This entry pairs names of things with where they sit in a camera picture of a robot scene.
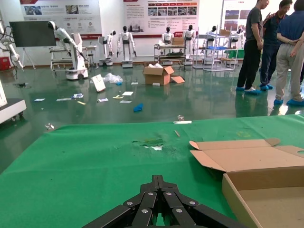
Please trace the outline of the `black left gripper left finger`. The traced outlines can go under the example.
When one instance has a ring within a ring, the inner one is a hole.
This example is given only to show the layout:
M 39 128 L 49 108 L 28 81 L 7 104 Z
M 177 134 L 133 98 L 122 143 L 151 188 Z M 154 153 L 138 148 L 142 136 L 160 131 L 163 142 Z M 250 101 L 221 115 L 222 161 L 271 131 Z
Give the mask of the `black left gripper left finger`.
M 85 228 L 144 228 L 156 225 L 158 217 L 158 175 L 142 184 L 140 193 L 84 225 Z

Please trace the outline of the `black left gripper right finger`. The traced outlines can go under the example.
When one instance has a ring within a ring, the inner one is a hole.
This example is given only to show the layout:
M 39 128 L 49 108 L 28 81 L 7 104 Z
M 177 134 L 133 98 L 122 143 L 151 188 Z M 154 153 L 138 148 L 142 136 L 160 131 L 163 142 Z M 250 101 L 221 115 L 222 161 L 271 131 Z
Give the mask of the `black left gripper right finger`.
M 179 191 L 176 184 L 165 182 L 158 176 L 160 212 L 165 226 L 178 228 L 240 228 L 234 219 L 199 204 Z

